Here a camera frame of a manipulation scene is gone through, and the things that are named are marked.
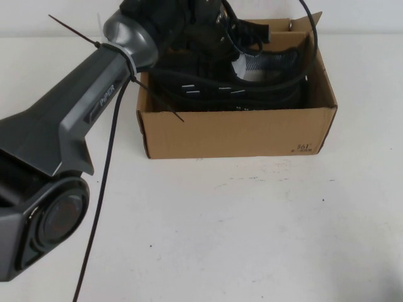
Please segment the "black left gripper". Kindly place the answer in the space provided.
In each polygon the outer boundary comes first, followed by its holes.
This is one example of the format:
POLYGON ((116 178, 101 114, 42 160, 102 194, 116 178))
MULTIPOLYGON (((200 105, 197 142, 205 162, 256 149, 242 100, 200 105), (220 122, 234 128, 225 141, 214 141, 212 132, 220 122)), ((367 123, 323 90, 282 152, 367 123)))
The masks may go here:
POLYGON ((234 51, 223 1, 185 1, 184 49, 221 59, 234 51))

